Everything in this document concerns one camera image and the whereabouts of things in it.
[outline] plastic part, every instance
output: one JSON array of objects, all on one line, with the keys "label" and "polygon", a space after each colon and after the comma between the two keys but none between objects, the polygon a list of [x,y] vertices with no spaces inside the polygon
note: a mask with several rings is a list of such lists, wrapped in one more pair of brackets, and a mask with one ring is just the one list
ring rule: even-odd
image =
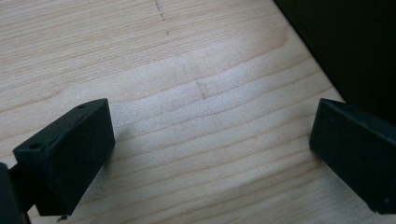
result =
[{"label": "plastic part", "polygon": [[79,105],[14,149],[19,204],[71,215],[115,145],[107,99]]},{"label": "plastic part", "polygon": [[396,127],[358,108],[321,99],[311,149],[373,210],[396,213]]}]

